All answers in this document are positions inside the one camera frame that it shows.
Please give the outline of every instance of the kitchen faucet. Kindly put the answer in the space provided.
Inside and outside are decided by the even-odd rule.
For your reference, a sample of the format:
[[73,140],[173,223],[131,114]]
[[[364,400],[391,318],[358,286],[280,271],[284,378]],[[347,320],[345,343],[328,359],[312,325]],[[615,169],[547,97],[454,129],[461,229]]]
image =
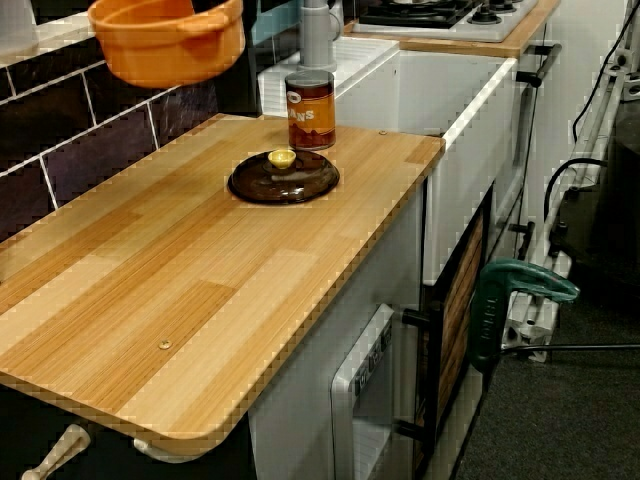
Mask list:
[[344,12],[342,0],[330,8],[327,0],[303,0],[300,8],[300,70],[337,68],[333,42],[342,35]]

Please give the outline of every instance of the green handle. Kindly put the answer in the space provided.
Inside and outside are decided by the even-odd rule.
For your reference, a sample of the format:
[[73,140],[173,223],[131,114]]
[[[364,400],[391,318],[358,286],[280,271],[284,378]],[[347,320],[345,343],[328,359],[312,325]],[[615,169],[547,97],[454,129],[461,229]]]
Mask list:
[[514,259],[498,259],[480,272],[471,301],[467,356],[481,373],[490,372],[500,353],[509,298],[514,291],[543,296],[557,303],[580,293],[569,280],[551,270]]

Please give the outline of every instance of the white grout line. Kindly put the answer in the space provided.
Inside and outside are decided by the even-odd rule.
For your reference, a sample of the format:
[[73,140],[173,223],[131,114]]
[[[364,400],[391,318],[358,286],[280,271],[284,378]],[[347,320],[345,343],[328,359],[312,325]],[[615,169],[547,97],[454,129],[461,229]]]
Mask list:
[[0,172],[0,178],[6,177],[10,173],[15,172],[16,170],[20,170],[22,167],[26,167],[30,163],[33,163],[33,162],[37,161],[38,157],[40,157],[40,155],[36,155],[35,157],[31,157],[31,158],[25,160],[24,162],[20,162],[17,165],[14,165],[13,167],[8,168],[7,170],[5,170],[3,172]]
[[153,114],[151,113],[151,102],[147,102],[147,111],[149,112],[149,123],[151,124],[151,133],[153,133],[153,143],[156,146],[156,150],[160,147],[158,146],[158,136],[156,135],[156,127],[153,125]]
[[29,89],[29,90],[27,90],[25,92],[22,92],[22,93],[20,93],[18,95],[14,95],[13,97],[9,97],[6,100],[0,101],[0,106],[4,105],[6,103],[9,103],[9,102],[11,102],[13,100],[18,100],[18,99],[20,99],[22,97],[26,97],[27,95],[31,95],[32,93],[39,92],[40,90],[44,90],[45,88],[47,88],[47,87],[49,87],[51,85],[55,85],[56,83],[60,83],[63,80],[67,80],[67,79],[69,79],[71,77],[74,77],[74,76],[80,74],[80,73],[84,73],[84,72],[86,72],[87,70],[89,70],[89,69],[91,69],[93,67],[97,67],[98,65],[102,65],[103,63],[105,63],[105,61],[104,60],[100,60],[99,62],[96,62],[96,63],[94,63],[92,65],[89,65],[88,67],[80,68],[79,70],[76,70],[75,72],[71,72],[71,73],[69,73],[67,75],[64,75],[62,77],[58,77],[58,78],[56,78],[54,80],[51,80],[51,81],[49,81],[47,83],[44,83],[42,85],[38,85],[37,87],[33,87],[33,88],[31,88],[31,89]]
[[176,88],[178,88],[178,87],[171,87],[171,88],[168,88],[168,89],[164,90],[163,92],[160,92],[160,93],[158,93],[158,94],[154,95],[153,97],[148,98],[148,99],[147,99],[147,100],[145,100],[144,102],[140,102],[140,103],[138,103],[138,104],[134,105],[133,107],[128,108],[127,110],[125,110],[125,111],[123,111],[123,112],[120,112],[119,114],[117,114],[117,115],[115,115],[115,116],[113,116],[113,117],[111,117],[111,118],[108,118],[107,120],[105,120],[105,121],[104,121],[104,122],[102,122],[102,123],[99,123],[99,124],[97,124],[97,125],[95,125],[95,126],[93,126],[93,127],[90,127],[90,128],[88,128],[88,129],[84,130],[83,132],[81,132],[81,133],[79,133],[79,134],[77,134],[77,135],[74,135],[73,137],[71,137],[71,138],[69,138],[69,139],[67,139],[67,140],[65,140],[65,141],[63,141],[63,142],[60,142],[60,143],[58,143],[58,144],[54,145],[53,147],[50,147],[50,148],[47,148],[46,150],[43,150],[43,151],[42,151],[42,152],[40,152],[38,155],[35,155],[35,156],[33,156],[33,157],[31,157],[31,158],[29,158],[29,159],[27,159],[27,160],[25,160],[25,161],[23,161],[23,162],[21,162],[21,163],[18,163],[17,165],[14,165],[13,167],[11,167],[11,168],[9,168],[9,169],[7,169],[7,170],[4,170],[4,171],[0,172],[0,178],[1,178],[1,177],[4,177],[4,176],[6,176],[6,175],[9,175],[10,173],[15,172],[16,170],[20,170],[22,167],[24,167],[24,166],[26,166],[26,165],[29,165],[30,163],[33,163],[33,162],[37,161],[37,160],[38,160],[38,158],[43,157],[44,155],[47,155],[47,154],[49,154],[49,153],[51,153],[51,152],[53,152],[53,151],[57,150],[57,149],[58,149],[58,148],[60,148],[60,147],[63,147],[63,146],[65,146],[65,145],[68,145],[69,143],[73,142],[74,140],[77,140],[77,139],[79,139],[79,138],[81,138],[81,137],[83,137],[83,136],[87,135],[88,133],[91,133],[91,132],[93,132],[94,130],[97,130],[98,128],[102,127],[103,125],[105,125],[105,124],[107,124],[107,123],[109,123],[109,122],[112,122],[112,121],[116,120],[117,118],[120,118],[120,117],[122,117],[122,116],[124,116],[124,115],[127,115],[127,114],[129,114],[129,113],[133,112],[134,110],[136,110],[136,109],[138,109],[138,108],[140,108],[140,107],[144,106],[145,104],[148,106],[148,105],[149,105],[153,100],[155,100],[155,99],[157,99],[157,98],[160,98],[160,97],[161,97],[162,95],[164,95],[165,93],[172,92],[172,91],[173,91],[173,90],[175,90]]
[[16,87],[13,86],[13,80],[11,79],[11,74],[9,73],[9,69],[5,68],[7,71],[7,80],[9,80],[9,88],[11,89],[11,96],[16,96]]
[[44,159],[42,155],[38,155],[40,158],[40,167],[42,167],[42,172],[44,173],[44,180],[47,182],[47,187],[49,188],[49,195],[51,195],[51,200],[53,201],[53,208],[56,210],[58,207],[58,202],[56,201],[56,196],[53,194],[53,187],[51,186],[51,180],[49,179],[49,172],[47,171],[47,167],[44,166]]
[[106,125],[107,123],[113,122],[114,120],[116,120],[116,119],[118,119],[118,118],[120,118],[120,117],[123,117],[123,116],[125,116],[125,115],[127,115],[127,114],[129,114],[129,113],[133,112],[134,110],[137,110],[138,108],[140,108],[140,107],[144,106],[145,104],[152,102],[152,101],[153,101],[153,100],[155,100],[156,98],[160,98],[160,97],[161,97],[162,95],[164,95],[165,93],[167,93],[167,92],[171,92],[171,91],[175,90],[176,88],[178,88],[178,87],[171,87],[171,88],[168,88],[167,90],[165,90],[165,91],[163,91],[163,92],[160,92],[160,93],[158,93],[158,94],[154,95],[153,97],[148,98],[148,99],[147,99],[147,100],[145,100],[144,102],[140,102],[140,103],[138,103],[138,104],[134,105],[133,107],[128,108],[128,109],[126,109],[125,111],[120,112],[119,114],[117,114],[117,115],[115,115],[115,116],[113,116],[113,117],[111,117],[111,118],[106,119],[105,121],[103,121],[102,123],[99,123],[99,124],[98,124],[98,125],[96,125],[95,127],[87,128],[87,129],[86,129],[86,130],[84,130],[82,133],[79,133],[79,134],[77,134],[77,135],[74,135],[73,137],[71,137],[71,138],[69,138],[69,139],[65,140],[64,142],[60,142],[60,143],[58,143],[57,145],[55,145],[55,146],[53,146],[53,147],[50,147],[50,148],[47,148],[46,150],[43,150],[42,152],[40,152],[40,155],[47,155],[48,153],[51,153],[51,152],[53,152],[53,151],[57,150],[57,149],[58,149],[58,148],[60,148],[60,147],[63,147],[63,146],[65,146],[65,145],[68,145],[68,144],[70,144],[71,142],[73,142],[73,141],[75,141],[75,140],[78,140],[78,139],[79,139],[79,138],[81,138],[81,137],[84,137],[86,134],[91,133],[91,132],[93,132],[94,130],[97,130],[98,128],[102,127],[103,125]]
[[82,83],[84,84],[84,93],[87,94],[87,102],[89,104],[89,112],[91,112],[91,120],[93,120],[93,126],[98,125],[96,122],[96,114],[93,112],[93,102],[91,101],[91,95],[89,95],[89,85],[87,85],[87,77],[85,77],[84,72],[80,74],[82,76]]

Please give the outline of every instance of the bowl handle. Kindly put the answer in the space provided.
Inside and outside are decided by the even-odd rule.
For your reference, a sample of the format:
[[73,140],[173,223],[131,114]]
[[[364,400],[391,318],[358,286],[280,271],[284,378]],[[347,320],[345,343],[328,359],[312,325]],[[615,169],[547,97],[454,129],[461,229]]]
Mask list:
[[209,11],[185,18],[177,25],[178,31],[190,37],[198,37],[223,30],[231,23],[231,18],[224,12]]

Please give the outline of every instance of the brown glass lid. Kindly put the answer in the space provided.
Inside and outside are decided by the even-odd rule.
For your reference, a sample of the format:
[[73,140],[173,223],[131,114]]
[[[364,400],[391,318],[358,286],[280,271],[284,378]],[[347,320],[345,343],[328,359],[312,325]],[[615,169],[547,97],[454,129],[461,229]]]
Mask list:
[[295,153],[295,161],[285,169],[269,161],[269,152],[246,159],[229,177],[229,190],[248,202],[286,205],[325,195],[338,184],[340,172],[325,157]]

